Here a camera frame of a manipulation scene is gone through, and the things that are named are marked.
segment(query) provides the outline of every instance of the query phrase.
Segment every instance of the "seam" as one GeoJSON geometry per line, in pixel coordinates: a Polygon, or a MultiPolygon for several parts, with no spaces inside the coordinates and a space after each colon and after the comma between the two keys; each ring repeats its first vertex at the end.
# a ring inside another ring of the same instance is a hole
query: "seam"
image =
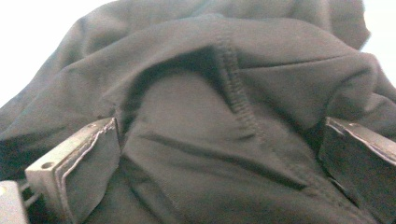
{"type": "Polygon", "coordinates": [[[262,66],[257,65],[257,66],[249,66],[249,67],[242,67],[240,69],[242,70],[248,70],[248,69],[259,69],[259,68],[278,68],[278,67],[293,67],[293,66],[300,66],[300,65],[306,65],[309,63],[315,64],[315,63],[325,63],[328,61],[332,61],[332,60],[339,60],[339,59],[344,59],[347,57],[353,57],[356,56],[358,53],[348,53],[348,54],[344,54],[344,55],[338,55],[338,56],[333,56],[330,58],[325,58],[325,59],[316,59],[316,60],[312,60],[312,61],[301,61],[301,62],[295,62],[295,63],[280,63],[280,64],[268,64],[265,65],[263,64],[262,66]]]}
{"type": "Polygon", "coordinates": [[[280,155],[267,141],[262,128],[258,124],[257,119],[254,116],[254,112],[248,101],[248,97],[245,93],[243,83],[239,78],[239,68],[236,56],[236,50],[232,44],[232,30],[226,21],[217,20],[218,22],[218,33],[216,35],[216,55],[218,56],[220,77],[224,82],[225,94],[230,101],[231,109],[236,114],[238,120],[242,122],[247,128],[254,131],[259,142],[269,148],[275,156],[285,167],[294,175],[300,177],[303,181],[309,184],[313,190],[318,192],[326,202],[335,205],[337,207],[346,209],[352,215],[356,216],[361,221],[364,220],[371,223],[372,220],[364,216],[358,208],[354,208],[349,204],[344,203],[340,199],[332,196],[330,193],[323,189],[320,180],[316,176],[310,176],[301,171],[297,166],[289,164],[285,157],[280,155]]]}

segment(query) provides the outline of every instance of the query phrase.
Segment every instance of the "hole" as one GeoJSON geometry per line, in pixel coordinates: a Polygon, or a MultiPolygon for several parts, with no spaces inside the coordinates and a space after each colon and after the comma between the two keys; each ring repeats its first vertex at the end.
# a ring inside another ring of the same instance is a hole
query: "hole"
{"type": "Polygon", "coordinates": [[[5,194],[7,191],[7,189],[5,187],[0,186],[0,196],[2,196],[3,194],[5,194]]]}
{"type": "Polygon", "coordinates": [[[48,169],[48,168],[50,168],[51,166],[53,166],[54,164],[55,164],[55,163],[52,162],[52,161],[46,162],[46,163],[44,163],[44,164],[41,165],[41,168],[42,168],[42,169],[48,169]]]}

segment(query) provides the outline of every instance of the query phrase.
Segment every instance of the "white wall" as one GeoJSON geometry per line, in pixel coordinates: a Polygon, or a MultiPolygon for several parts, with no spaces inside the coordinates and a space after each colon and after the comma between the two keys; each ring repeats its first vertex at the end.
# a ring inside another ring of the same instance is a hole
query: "white wall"
{"type": "MultiPolygon", "coordinates": [[[[28,84],[77,19],[111,1],[3,1],[0,5],[0,106],[28,84]]],[[[363,50],[377,56],[396,85],[396,44],[393,41],[396,39],[396,18],[392,16],[396,1],[365,0],[365,3],[367,23],[373,36],[363,50]]]]}

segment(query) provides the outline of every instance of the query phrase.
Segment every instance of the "dark gray fabric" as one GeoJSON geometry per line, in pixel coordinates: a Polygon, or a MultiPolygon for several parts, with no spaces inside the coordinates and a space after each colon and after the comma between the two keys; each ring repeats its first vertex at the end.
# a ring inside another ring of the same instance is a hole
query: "dark gray fabric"
{"type": "Polygon", "coordinates": [[[115,117],[120,168],[87,223],[373,223],[316,158],[326,116],[394,139],[367,35],[357,0],[108,4],[1,108],[0,177],[115,117]]]}

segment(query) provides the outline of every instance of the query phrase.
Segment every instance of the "black garment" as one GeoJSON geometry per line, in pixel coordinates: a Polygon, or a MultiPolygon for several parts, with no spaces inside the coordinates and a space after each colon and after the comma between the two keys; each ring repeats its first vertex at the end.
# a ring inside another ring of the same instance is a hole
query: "black garment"
{"type": "Polygon", "coordinates": [[[119,1],[80,19],[0,110],[0,179],[115,117],[87,223],[374,223],[316,156],[326,116],[395,139],[361,1],[119,1]]]}

